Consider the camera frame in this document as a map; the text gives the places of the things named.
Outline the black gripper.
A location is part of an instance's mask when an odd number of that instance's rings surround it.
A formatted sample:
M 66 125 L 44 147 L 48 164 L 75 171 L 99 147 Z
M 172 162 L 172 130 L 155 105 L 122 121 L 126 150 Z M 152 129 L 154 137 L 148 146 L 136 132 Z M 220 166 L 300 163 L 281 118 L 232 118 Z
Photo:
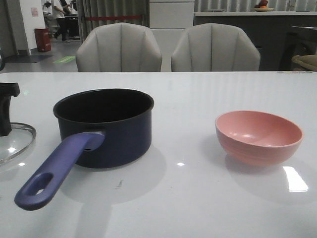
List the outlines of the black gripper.
M 0 83 L 0 135 L 8 136 L 11 132 L 10 100 L 20 94 L 18 83 Z

